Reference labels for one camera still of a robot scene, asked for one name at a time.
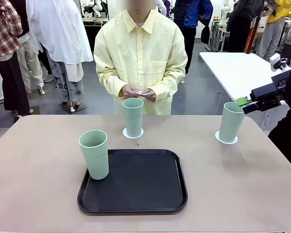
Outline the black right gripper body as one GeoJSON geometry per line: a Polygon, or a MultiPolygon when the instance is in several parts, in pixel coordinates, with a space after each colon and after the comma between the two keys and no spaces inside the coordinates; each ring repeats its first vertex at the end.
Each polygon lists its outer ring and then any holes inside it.
{"type": "Polygon", "coordinates": [[[252,101],[262,101],[266,98],[275,97],[285,93],[286,82],[289,72],[282,72],[271,77],[272,82],[262,87],[255,88],[250,93],[252,101]]]}

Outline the person's right hand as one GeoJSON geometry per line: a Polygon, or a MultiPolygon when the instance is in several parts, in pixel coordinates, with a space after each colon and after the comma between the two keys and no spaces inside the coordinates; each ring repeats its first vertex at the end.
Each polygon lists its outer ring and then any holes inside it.
{"type": "Polygon", "coordinates": [[[133,85],[126,84],[122,87],[122,93],[124,99],[137,98],[139,93],[133,85]]]}

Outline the person's left hand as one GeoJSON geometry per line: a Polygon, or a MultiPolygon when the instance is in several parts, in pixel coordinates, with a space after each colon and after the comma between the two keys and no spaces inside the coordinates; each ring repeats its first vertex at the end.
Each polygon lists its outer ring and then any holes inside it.
{"type": "Polygon", "coordinates": [[[142,93],[141,96],[145,97],[147,100],[151,102],[156,101],[156,94],[152,89],[145,89],[142,93]]]}

